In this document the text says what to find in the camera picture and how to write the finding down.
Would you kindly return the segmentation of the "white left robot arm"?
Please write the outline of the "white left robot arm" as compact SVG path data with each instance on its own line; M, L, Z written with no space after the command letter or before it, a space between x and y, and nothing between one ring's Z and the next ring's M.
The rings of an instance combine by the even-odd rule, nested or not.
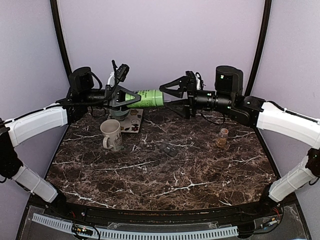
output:
M120 86L130 67L127 64L112 65L106 86L88 66L74 70L69 76L67 97L49 106L22 116L0 122L0 175L13 180L30 193L50 203L51 210L60 218L67 218L70 206L62 199L64 195L52 184L32 171L19 159L15 147L48 130L79 121L89 107L124 110L141 100L141 96Z

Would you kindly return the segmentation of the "grey weekly pill organizer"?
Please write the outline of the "grey weekly pill organizer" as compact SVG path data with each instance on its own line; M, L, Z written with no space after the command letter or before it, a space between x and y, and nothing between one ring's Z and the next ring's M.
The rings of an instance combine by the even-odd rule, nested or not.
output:
M175 149L173 145L168 143L162 143L159 146L159 149L171 157L175 157L178 154L178 150Z

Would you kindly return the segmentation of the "green pill bottle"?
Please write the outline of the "green pill bottle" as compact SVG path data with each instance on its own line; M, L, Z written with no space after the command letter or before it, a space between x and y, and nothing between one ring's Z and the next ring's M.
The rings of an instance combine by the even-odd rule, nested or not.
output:
M140 101L127 105L128 108L147 108L164 106L163 92L156 89L134 91L141 96Z

